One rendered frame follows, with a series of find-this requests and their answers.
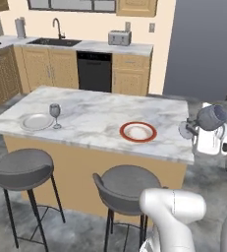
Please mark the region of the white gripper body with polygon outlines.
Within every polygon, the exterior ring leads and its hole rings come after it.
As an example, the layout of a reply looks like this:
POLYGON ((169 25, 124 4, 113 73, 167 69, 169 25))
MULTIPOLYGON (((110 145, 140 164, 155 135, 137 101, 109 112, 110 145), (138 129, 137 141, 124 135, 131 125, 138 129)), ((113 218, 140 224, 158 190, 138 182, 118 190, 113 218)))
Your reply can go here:
POLYGON ((205 131, 198 127, 199 134, 193 139, 193 152, 197 155, 217 156, 220 154, 223 127, 205 131))

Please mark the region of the grey wine glass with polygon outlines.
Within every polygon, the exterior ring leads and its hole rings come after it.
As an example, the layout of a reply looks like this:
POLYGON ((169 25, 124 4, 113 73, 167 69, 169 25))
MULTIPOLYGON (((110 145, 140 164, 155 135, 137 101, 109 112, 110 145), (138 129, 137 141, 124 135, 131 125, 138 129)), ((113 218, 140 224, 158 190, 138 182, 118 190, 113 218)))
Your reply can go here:
MULTIPOLYGON (((191 139, 194 135, 186 129, 187 120, 182 121, 178 127, 179 133, 185 139, 191 139)), ((213 131, 223 126, 227 121, 227 112, 222 105, 213 104, 202 108, 195 120, 197 127, 205 131, 213 131)))
POLYGON ((61 113, 61 107, 58 103, 52 103, 49 105, 49 113, 55 119, 54 129, 60 129, 61 125, 58 123, 58 117, 61 113))

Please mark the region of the red-rimmed white plate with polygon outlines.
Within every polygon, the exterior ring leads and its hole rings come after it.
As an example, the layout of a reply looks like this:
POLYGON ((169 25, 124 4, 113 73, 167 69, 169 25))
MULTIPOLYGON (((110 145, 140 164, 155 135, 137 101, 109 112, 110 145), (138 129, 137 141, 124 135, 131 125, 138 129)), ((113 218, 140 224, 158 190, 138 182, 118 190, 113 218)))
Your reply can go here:
POLYGON ((157 136, 157 131, 152 125, 138 121, 123 124, 119 133, 125 140, 134 143, 150 142, 157 136))

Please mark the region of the grey fridge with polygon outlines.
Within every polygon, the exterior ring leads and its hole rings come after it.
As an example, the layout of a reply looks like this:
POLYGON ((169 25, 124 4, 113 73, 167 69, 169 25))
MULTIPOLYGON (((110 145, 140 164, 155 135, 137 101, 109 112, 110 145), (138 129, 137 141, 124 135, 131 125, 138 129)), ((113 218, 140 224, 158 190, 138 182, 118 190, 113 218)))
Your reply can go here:
POLYGON ((177 0, 163 93, 227 100, 227 0, 177 0))

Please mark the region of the wooden drawer base cupboard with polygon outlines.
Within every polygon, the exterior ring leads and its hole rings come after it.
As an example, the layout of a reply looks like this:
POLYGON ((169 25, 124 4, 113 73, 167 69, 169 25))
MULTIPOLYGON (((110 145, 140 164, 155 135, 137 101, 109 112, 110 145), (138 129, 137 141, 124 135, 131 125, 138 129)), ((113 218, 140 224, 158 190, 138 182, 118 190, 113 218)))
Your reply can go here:
POLYGON ((113 54, 112 92, 122 95, 146 96, 149 86, 150 64, 150 56, 113 54))

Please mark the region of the grey bar stool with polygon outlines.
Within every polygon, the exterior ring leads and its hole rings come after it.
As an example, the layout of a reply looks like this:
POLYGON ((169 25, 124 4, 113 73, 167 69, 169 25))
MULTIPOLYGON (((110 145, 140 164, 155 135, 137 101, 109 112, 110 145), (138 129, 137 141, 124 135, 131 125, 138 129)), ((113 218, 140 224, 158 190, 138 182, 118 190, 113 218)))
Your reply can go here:
POLYGON ((6 154, 0 159, 0 187, 3 189, 8 215, 10 219, 11 228, 15 240, 16 247, 19 247, 19 236, 16 232, 15 222, 12 213, 12 207, 9 198, 9 191, 27 191, 28 198, 32 207, 32 211, 37 220, 37 226, 30 239, 26 241, 35 243, 33 237, 37 230, 41 234, 41 244, 45 248, 45 252, 49 252, 44 230, 42 226, 43 217, 39 215, 39 205, 33 194, 33 190, 51 179, 55 197, 57 200, 58 208, 53 210, 59 212, 62 221, 66 222, 63 213, 63 208, 59 198, 57 186, 54 179, 54 162, 50 154, 44 150, 39 149, 20 149, 6 154))
POLYGON ((140 209, 140 195, 144 189, 161 188, 156 175, 144 167, 121 164, 109 168, 102 175, 94 173, 93 181, 102 203, 107 207, 103 252, 107 252, 109 234, 115 225, 114 214, 140 217, 140 244, 146 239, 148 216, 140 209))

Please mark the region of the marble-topped kitchen island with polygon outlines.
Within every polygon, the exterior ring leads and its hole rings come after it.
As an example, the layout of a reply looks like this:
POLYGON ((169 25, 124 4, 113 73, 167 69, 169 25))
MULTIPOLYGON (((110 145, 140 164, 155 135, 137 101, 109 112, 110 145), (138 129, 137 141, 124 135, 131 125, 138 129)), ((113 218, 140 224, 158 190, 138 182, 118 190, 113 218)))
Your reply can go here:
POLYGON ((135 164, 155 173, 162 185, 182 187, 187 166, 194 162, 192 142, 178 126, 189 116, 183 100, 40 87, 0 115, 0 134, 8 151, 38 148, 54 159, 54 176, 62 206, 104 217, 92 175, 117 164, 135 164), (47 113, 58 103, 62 128, 25 131, 28 114, 47 113), (125 140, 120 127, 132 121, 152 125, 157 136, 146 143, 125 140))

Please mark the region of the black dishwasher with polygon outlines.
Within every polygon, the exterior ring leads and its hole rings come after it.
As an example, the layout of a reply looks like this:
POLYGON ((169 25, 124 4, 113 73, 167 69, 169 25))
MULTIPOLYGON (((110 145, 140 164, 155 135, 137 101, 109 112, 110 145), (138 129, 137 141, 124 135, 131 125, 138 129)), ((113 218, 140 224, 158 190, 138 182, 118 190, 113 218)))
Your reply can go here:
POLYGON ((77 52, 79 89, 110 93, 112 88, 112 54, 77 52))

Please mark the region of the silver toaster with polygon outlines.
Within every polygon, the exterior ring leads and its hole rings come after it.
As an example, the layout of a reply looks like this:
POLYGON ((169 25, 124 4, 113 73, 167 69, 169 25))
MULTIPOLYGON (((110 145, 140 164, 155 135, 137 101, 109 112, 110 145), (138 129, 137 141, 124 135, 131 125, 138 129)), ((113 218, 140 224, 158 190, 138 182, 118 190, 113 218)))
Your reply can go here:
POLYGON ((128 46, 132 41, 132 33, 130 31, 110 31, 108 33, 109 45, 128 46))

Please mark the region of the wooden sink base cupboards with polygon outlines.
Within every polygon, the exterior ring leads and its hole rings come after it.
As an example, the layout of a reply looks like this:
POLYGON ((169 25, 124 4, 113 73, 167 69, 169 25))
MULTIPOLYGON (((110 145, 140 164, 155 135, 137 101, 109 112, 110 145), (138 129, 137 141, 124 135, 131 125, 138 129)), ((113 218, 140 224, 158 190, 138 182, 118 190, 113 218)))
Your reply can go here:
POLYGON ((77 53, 68 48, 15 45, 22 91, 28 94, 40 86, 77 89, 77 53))

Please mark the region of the dark sink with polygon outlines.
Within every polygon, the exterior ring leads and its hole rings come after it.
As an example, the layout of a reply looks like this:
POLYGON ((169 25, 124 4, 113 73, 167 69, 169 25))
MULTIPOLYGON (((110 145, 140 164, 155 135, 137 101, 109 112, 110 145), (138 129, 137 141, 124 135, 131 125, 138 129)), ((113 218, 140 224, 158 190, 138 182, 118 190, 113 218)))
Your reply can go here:
POLYGON ((54 45, 54 46, 68 46, 73 47, 76 44, 82 42, 81 40, 77 39, 60 39, 60 38, 38 38, 27 44, 39 44, 39 45, 54 45))

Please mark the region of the dark tap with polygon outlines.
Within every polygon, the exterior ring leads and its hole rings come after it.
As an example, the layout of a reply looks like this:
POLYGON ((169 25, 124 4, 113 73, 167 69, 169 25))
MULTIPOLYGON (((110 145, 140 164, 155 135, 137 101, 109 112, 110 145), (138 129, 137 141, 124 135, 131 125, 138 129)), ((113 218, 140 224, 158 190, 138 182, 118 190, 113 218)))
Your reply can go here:
POLYGON ((54 18, 53 21, 52 21, 52 27, 53 28, 57 28, 57 31, 58 31, 58 38, 59 39, 64 39, 66 38, 65 37, 65 34, 64 33, 61 33, 61 26, 60 26, 60 21, 57 19, 57 18, 54 18))

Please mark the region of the dark-framed window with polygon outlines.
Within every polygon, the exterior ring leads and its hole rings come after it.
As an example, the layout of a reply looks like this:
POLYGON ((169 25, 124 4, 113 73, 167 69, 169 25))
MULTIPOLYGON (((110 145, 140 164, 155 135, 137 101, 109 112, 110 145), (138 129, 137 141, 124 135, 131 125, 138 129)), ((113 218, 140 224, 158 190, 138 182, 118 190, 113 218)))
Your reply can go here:
POLYGON ((116 0, 27 0, 30 10, 115 13, 116 0))

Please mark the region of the wooden corner base cupboards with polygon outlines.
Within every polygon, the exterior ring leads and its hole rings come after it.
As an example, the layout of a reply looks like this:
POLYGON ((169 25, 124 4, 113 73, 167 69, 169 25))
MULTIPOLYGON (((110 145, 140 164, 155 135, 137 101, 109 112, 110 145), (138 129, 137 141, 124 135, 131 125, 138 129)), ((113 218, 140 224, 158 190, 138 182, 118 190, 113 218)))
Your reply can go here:
POLYGON ((21 79, 13 46, 0 49, 0 104, 22 92, 21 79))

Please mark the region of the grey paper towel roll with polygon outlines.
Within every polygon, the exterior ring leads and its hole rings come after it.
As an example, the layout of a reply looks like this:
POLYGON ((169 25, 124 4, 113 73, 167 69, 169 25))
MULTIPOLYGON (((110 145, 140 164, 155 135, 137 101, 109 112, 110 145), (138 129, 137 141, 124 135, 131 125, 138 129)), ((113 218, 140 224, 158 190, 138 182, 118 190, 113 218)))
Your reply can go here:
POLYGON ((24 17, 15 19, 17 36, 19 39, 26 38, 26 21, 24 17))

